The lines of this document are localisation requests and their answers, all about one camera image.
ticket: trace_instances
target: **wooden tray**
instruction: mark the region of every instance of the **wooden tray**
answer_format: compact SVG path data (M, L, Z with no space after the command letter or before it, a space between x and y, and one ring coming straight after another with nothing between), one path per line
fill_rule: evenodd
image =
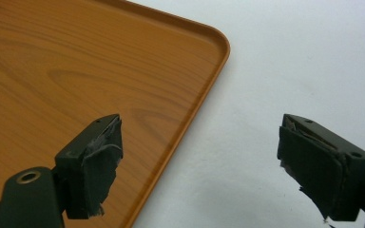
M0 196L120 113L125 158L104 208L68 227L128 227L229 53L217 30L125 1L0 1Z

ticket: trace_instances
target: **clamp jaw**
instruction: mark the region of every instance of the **clamp jaw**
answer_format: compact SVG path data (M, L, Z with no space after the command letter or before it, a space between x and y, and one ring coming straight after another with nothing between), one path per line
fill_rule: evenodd
M34 167L7 180L0 227L64 227L64 210L70 219L102 215L122 158L120 116L92 122L56 155L52 170Z
M311 120L285 114L280 165L322 216L355 221L365 211L365 151Z

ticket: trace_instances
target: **orange tray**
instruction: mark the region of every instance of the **orange tray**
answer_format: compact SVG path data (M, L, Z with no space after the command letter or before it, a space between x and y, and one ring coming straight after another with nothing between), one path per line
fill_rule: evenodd
M11 175L53 167L91 121L123 119L125 157L106 214L128 227L229 54L217 30L125 1L0 1L0 196Z

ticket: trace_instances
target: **white background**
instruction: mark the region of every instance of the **white background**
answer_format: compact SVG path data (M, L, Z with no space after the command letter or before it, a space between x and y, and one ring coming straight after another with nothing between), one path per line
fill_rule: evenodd
M324 223L277 160L283 113L365 150L365 1L135 0L219 29L230 58L134 227Z

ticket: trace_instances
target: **clamp hole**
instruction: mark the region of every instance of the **clamp hole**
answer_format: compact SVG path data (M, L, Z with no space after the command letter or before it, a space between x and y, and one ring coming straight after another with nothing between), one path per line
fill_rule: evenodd
M351 155L356 157L356 158L361 158L361 154L356 153L356 152L351 152Z
M28 171L26 173L24 173L23 175L21 175L16 181L17 183L20 184L26 184L26 183L30 183L33 181L36 181L37 179L39 179L41 176L41 173L38 171Z

